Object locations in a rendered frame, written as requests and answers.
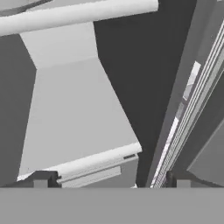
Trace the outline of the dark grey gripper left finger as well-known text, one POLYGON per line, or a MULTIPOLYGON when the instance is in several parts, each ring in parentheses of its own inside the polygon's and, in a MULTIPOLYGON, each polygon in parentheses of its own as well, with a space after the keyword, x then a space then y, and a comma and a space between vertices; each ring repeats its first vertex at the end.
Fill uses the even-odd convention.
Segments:
POLYGON ((4 188, 61 188, 61 176, 57 171, 35 171, 27 178, 6 184, 4 188))

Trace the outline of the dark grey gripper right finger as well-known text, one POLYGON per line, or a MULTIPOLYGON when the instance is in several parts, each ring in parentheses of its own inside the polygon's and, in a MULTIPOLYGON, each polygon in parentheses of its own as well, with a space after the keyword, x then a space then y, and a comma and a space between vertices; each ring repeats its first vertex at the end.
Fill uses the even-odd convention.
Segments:
POLYGON ((168 171, 165 174, 164 186, 168 188, 223 188, 223 185, 218 185, 204 179, 197 178, 189 171, 173 172, 168 171))

